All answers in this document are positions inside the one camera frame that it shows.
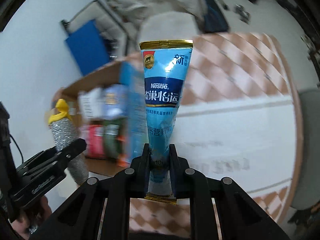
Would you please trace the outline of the chrome dumbbell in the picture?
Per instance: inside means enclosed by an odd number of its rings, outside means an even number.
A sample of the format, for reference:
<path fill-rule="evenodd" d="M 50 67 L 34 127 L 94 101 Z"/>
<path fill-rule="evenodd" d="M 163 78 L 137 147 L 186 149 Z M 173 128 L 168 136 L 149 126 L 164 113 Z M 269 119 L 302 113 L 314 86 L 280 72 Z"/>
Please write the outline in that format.
<path fill-rule="evenodd" d="M 240 4 L 234 6 L 234 12 L 239 15 L 239 18 L 242 22 L 249 24 L 251 15 L 247 12 L 244 7 Z"/>

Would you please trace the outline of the silver yellow scrubbing sponge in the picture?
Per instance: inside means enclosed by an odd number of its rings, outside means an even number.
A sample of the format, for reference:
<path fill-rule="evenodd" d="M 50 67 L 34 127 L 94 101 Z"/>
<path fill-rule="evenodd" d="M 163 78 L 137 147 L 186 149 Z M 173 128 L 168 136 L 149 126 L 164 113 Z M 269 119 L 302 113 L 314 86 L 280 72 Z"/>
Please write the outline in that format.
<path fill-rule="evenodd" d="M 58 151 L 79 138 L 69 114 L 69 106 L 64 99 L 58 99 L 55 103 L 53 113 L 48 118 L 48 126 L 53 134 L 54 144 Z M 88 179 L 89 173 L 83 153 L 69 162 L 68 170 L 78 186 Z"/>

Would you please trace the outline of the white ONMAX tissue pack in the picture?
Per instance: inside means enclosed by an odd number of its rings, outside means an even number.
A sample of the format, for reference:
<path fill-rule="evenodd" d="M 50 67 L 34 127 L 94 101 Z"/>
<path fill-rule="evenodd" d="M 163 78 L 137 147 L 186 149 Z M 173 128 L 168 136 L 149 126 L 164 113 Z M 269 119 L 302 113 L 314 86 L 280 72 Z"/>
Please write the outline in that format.
<path fill-rule="evenodd" d="M 96 87 L 89 92 L 78 93 L 78 105 L 82 118 L 85 121 L 103 118 L 103 89 Z"/>

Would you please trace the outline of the light blue tissue pack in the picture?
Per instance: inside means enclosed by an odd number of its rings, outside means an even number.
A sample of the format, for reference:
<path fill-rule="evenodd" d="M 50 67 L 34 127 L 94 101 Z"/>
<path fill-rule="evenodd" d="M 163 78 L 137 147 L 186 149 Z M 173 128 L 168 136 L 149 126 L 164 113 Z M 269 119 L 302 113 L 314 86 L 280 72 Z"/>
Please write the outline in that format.
<path fill-rule="evenodd" d="M 113 120 L 127 117 L 128 87 L 113 84 L 103 91 L 103 119 Z"/>

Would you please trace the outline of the blue Nestle milk powder sachet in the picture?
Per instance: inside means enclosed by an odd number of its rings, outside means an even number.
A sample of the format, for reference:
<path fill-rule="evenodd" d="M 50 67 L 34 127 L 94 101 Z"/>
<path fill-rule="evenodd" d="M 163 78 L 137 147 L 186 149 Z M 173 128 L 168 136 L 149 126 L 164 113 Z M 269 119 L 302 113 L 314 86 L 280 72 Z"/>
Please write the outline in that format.
<path fill-rule="evenodd" d="M 169 144 L 193 50 L 192 40 L 145 41 L 144 67 L 150 177 L 147 198 L 174 202 L 169 176 Z"/>

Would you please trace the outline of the checkered printed tablecloth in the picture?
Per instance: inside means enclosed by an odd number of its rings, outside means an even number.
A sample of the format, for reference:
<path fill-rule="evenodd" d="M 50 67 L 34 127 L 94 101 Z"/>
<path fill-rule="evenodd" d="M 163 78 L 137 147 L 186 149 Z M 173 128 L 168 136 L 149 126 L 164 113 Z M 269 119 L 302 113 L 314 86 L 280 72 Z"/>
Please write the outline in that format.
<path fill-rule="evenodd" d="M 170 144 L 206 177 L 233 179 L 275 222 L 298 184 L 300 100 L 277 40 L 223 33 L 193 40 Z"/>

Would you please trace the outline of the blue flat board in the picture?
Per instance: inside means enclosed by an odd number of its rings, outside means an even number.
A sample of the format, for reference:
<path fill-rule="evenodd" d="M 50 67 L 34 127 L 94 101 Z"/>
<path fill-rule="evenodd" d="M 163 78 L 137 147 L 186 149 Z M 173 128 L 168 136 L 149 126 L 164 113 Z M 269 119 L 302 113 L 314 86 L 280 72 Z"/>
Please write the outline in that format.
<path fill-rule="evenodd" d="M 100 35 L 95 20 L 90 20 L 65 40 L 83 76 L 110 62 L 105 39 Z"/>

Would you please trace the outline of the cardboard box with blue print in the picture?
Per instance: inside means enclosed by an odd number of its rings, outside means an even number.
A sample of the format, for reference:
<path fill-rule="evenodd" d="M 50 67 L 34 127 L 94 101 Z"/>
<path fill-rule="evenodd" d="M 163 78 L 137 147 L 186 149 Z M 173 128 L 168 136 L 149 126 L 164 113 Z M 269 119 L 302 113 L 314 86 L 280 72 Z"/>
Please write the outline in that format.
<path fill-rule="evenodd" d="M 47 116 L 55 143 L 85 139 L 85 172 L 114 176 L 148 142 L 140 53 L 110 62 L 58 90 Z"/>

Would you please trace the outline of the red snack packet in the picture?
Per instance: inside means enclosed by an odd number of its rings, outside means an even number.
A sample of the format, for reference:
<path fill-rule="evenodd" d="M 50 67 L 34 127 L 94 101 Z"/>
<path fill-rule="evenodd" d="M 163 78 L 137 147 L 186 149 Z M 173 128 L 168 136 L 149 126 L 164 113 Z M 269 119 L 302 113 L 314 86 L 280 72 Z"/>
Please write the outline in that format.
<path fill-rule="evenodd" d="M 84 151 L 86 158 L 106 159 L 103 131 L 102 125 L 84 125 L 80 128 L 80 138 L 84 139 L 87 144 Z"/>

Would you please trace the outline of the grey chair right side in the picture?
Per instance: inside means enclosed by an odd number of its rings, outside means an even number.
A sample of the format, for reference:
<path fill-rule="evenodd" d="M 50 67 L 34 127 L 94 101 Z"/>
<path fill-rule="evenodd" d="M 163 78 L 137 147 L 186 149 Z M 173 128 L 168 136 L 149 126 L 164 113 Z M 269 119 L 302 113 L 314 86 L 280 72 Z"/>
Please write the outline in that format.
<path fill-rule="evenodd" d="M 299 93 L 303 118 L 303 159 L 291 206 L 305 210 L 319 201 L 319 89 Z"/>

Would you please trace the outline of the orange snack packet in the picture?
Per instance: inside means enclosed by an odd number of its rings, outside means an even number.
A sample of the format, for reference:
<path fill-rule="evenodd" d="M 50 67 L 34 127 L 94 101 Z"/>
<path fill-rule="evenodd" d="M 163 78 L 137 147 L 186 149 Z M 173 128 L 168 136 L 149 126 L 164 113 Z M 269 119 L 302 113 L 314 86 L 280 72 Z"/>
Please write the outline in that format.
<path fill-rule="evenodd" d="M 119 143 L 119 146 L 120 146 L 120 153 L 118 155 L 117 165 L 123 168 L 127 168 L 130 166 L 130 162 L 129 162 L 129 156 L 127 151 L 128 145 L 126 142 L 126 137 L 124 135 L 119 135 L 117 137 L 117 142 Z"/>

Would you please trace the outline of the green snack packet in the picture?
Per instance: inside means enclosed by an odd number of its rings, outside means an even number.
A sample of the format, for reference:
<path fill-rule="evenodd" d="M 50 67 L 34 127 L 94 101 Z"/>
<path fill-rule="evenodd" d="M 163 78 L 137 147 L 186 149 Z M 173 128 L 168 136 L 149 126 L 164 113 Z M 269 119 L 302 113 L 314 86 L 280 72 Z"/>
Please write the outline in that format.
<path fill-rule="evenodd" d="M 103 121 L 103 147 L 108 159 L 118 159 L 123 151 L 124 118 Z"/>

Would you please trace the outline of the grey padded chair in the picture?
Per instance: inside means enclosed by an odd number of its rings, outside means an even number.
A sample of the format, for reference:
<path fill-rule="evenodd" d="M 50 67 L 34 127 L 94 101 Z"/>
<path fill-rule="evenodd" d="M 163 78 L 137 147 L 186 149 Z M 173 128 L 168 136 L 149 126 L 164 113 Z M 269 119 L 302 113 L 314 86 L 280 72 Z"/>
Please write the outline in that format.
<path fill-rule="evenodd" d="M 146 19 L 140 26 L 137 42 L 192 40 L 198 34 L 200 30 L 193 15 L 169 11 Z"/>

